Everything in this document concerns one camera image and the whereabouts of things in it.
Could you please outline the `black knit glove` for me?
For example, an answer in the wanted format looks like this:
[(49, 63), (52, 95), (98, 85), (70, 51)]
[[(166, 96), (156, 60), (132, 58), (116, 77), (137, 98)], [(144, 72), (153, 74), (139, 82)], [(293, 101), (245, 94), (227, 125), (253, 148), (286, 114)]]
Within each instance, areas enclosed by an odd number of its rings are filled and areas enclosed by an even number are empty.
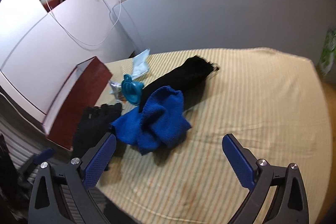
[(107, 133), (114, 133), (110, 124), (122, 113), (122, 104), (103, 104), (100, 107), (86, 107), (72, 140), (72, 158), (82, 158), (88, 149), (95, 147)]

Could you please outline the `blue knitted cloth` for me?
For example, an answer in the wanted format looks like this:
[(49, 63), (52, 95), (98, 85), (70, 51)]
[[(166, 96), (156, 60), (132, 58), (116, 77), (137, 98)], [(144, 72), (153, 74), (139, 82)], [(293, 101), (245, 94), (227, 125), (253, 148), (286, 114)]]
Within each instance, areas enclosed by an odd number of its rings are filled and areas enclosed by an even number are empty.
[(139, 107), (111, 123), (116, 138), (137, 147), (141, 155), (157, 150), (162, 145), (176, 146), (191, 125), (183, 116), (184, 96), (170, 86), (157, 89), (147, 99), (141, 112)]

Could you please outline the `teal collapsible funnel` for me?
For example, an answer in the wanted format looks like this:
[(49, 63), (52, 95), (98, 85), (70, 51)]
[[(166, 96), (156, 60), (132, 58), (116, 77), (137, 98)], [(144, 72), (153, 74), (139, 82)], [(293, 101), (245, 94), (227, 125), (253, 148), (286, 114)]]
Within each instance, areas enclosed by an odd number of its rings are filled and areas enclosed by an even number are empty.
[(142, 90), (144, 84), (142, 82), (134, 81), (129, 74), (123, 76), (121, 83), (121, 92), (127, 102), (134, 106), (138, 106), (141, 102)]

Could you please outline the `black folded cloth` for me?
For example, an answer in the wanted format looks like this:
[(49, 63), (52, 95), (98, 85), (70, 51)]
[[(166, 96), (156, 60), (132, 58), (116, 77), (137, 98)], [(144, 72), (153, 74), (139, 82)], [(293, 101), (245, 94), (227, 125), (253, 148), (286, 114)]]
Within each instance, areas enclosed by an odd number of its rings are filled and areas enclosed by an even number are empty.
[(198, 55), (188, 58), (181, 66), (143, 88), (138, 112), (142, 112), (146, 101), (157, 89), (170, 86), (176, 91), (181, 91), (183, 96), (187, 97), (199, 90), (205, 83), (206, 78), (219, 69), (220, 67), (217, 64), (208, 62)]

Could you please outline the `clear plastic packet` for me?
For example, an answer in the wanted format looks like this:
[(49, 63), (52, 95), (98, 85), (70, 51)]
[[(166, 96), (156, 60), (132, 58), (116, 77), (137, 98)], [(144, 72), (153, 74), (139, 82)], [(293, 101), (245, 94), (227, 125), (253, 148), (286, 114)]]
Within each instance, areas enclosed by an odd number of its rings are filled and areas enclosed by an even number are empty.
[(146, 49), (139, 53), (137, 56), (133, 57), (133, 71), (131, 78), (133, 80), (140, 78), (149, 71), (149, 66), (146, 61), (147, 57), (150, 55), (150, 49)]

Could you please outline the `green white tissue pack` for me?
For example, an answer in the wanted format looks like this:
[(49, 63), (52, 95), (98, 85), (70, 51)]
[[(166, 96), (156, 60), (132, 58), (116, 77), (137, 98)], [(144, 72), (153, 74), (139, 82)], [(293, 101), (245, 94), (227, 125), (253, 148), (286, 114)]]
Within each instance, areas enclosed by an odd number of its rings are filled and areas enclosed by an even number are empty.
[(323, 76), (326, 76), (335, 61), (335, 30), (329, 30), (325, 37), (321, 57), (318, 62), (318, 69)]

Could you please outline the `red ceramic jar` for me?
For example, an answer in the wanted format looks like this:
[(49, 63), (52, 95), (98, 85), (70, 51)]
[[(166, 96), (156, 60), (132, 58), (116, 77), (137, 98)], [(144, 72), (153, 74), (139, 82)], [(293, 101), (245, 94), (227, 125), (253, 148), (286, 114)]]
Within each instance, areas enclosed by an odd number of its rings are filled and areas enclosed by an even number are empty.
[(61, 3), (61, 0), (40, 0), (40, 1), (47, 12), (51, 11)]

